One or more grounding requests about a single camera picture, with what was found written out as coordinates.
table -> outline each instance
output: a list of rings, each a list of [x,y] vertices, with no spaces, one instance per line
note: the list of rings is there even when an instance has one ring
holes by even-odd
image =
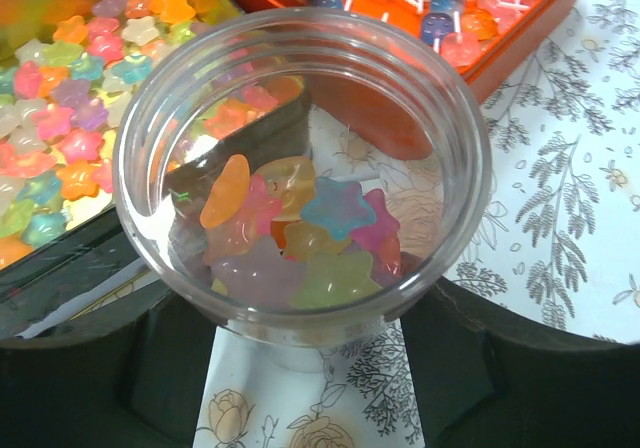
[[[446,276],[572,333],[640,340],[640,22],[634,0],[579,0],[483,107],[494,176]],[[216,337],[194,447],[418,447],[398,324],[316,351]]]

star-shaped gummy candy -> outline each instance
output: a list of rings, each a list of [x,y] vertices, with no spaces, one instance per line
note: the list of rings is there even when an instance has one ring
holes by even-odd
[[[100,133],[89,133],[76,128],[58,143],[58,149],[69,164],[78,160],[93,161],[98,158],[98,147],[101,143]]]
[[[216,260],[211,271],[228,296],[237,301],[286,308],[305,277],[306,267],[282,258],[275,240],[263,236],[246,254]]]
[[[34,248],[46,245],[62,235],[67,219],[62,213],[33,215],[27,229],[22,234],[22,241]]]
[[[103,16],[96,16],[89,23],[87,23],[87,29],[89,30],[89,41],[93,41],[98,36],[110,36],[114,31],[118,29],[120,22],[116,18],[105,18]]]
[[[281,209],[282,201],[272,197],[264,178],[254,174],[249,194],[238,212],[216,228],[206,230],[204,263],[211,265],[222,256],[246,253],[260,236],[271,233],[271,222]]]
[[[50,66],[67,66],[75,61],[83,52],[81,45],[58,40],[53,45],[42,49],[44,58]]]
[[[316,197],[300,211],[300,218],[325,228],[336,241],[343,241],[356,228],[373,225],[376,213],[362,197],[358,182],[340,182],[320,176]]]
[[[46,205],[51,198],[60,192],[62,182],[53,171],[29,178],[18,193],[17,200],[33,200],[38,205]]]
[[[196,11],[187,0],[151,0],[149,8],[165,23],[181,23],[196,16]]]
[[[160,36],[160,31],[156,28],[153,16],[145,16],[139,20],[127,20],[121,36],[126,41],[142,46]]]
[[[46,109],[31,115],[31,120],[38,127],[38,136],[44,141],[69,133],[71,115],[73,115],[73,108],[50,103]]]
[[[100,98],[93,98],[76,106],[71,124],[87,131],[95,131],[107,121],[109,112]]]
[[[144,80],[151,73],[151,58],[134,53],[125,56],[120,63],[113,65],[111,72],[133,85]]]
[[[84,24],[84,17],[76,15],[58,23],[57,30],[53,32],[53,40],[80,44],[88,34],[89,29]]]
[[[99,80],[104,69],[104,58],[83,53],[78,59],[69,64],[69,68],[71,68],[71,78],[74,80]]]
[[[91,9],[95,16],[113,18],[120,15],[127,7],[127,0],[101,0]]]
[[[373,257],[367,251],[349,255],[318,251],[309,258],[307,276],[291,306],[299,310],[330,308],[373,295],[381,287],[371,280],[372,267]]]
[[[81,103],[89,101],[89,80],[62,80],[51,90],[51,99],[60,106],[75,108]]]
[[[95,166],[85,160],[76,161],[56,171],[56,176],[62,181],[60,194],[67,200],[76,200],[81,196],[95,196],[98,184],[91,179]]]
[[[400,222],[387,210],[384,191],[379,188],[364,195],[364,199],[376,212],[376,222],[351,231],[351,239],[367,251],[376,251],[382,242],[400,229]]]

purple candy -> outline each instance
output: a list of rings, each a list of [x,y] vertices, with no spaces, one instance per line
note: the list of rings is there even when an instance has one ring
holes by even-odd
[[[58,86],[51,90],[51,98],[61,106],[76,108],[89,101],[89,80],[62,80]]]
[[[115,18],[127,7],[127,0],[102,0],[93,5],[91,12],[95,16]]]
[[[76,106],[71,116],[71,124],[86,131],[95,131],[104,125],[108,117],[109,112],[105,109],[102,100],[94,98]]]

